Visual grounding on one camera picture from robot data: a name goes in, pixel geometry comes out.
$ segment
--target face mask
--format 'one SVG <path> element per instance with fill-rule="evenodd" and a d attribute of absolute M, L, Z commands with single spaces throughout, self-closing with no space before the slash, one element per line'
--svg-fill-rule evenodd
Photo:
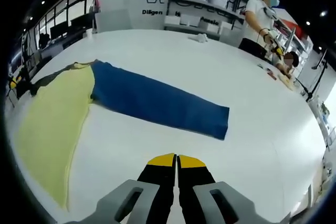
<path fill-rule="evenodd" d="M 271 7 L 278 6 L 280 4 L 280 0 L 271 0 Z"/>

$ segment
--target glass wall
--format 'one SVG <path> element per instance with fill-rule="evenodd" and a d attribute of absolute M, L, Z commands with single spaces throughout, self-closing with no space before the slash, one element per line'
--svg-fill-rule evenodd
<path fill-rule="evenodd" d="M 47 33 L 51 37 L 50 29 L 62 22 L 68 22 L 71 25 L 71 20 L 82 16 L 89 12 L 93 0 L 61 0 L 56 7 L 40 20 L 35 26 L 35 42 L 37 48 L 41 33 Z"/>

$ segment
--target white tabletop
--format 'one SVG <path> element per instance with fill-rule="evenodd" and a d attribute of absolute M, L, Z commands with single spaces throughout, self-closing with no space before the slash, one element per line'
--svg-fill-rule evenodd
<path fill-rule="evenodd" d="M 16 157 L 29 187 L 57 221 L 90 215 L 101 197 L 125 180 L 137 179 L 150 159 L 171 152 L 202 160 L 216 181 L 252 200 L 257 213 L 269 221 L 280 221 L 302 199 L 325 149 L 304 99 L 279 79 L 274 81 L 250 54 L 187 37 L 161 30 L 96 34 L 61 52 L 34 77 L 33 82 L 75 61 L 99 59 L 230 107 L 228 131 L 219 141 L 92 104 L 71 165 L 69 212 L 57 206 Z M 19 101 L 11 135 L 31 100 L 25 94 Z M 174 192 L 168 223 L 183 223 L 178 188 Z"/>

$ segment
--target ceiling light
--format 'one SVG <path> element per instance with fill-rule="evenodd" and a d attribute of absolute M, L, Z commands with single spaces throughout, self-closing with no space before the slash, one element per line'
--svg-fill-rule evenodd
<path fill-rule="evenodd" d="M 321 13 L 320 13 L 320 17 L 324 17 L 325 15 L 327 15 L 327 11 L 326 10 L 324 10 L 324 11 L 322 11 Z"/>

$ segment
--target white t-shirt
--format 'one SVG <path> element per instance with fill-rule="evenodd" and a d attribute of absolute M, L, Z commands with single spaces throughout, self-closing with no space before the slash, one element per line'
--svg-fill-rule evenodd
<path fill-rule="evenodd" d="M 267 7 L 267 5 L 262 0 L 249 0 L 246 5 L 246 11 L 253 12 L 256 15 L 258 24 L 261 28 L 272 30 L 274 21 L 265 14 L 264 7 Z M 243 38 L 250 39 L 262 47 L 265 47 L 266 43 L 264 42 L 264 38 L 254 31 L 246 21 L 244 27 Z"/>

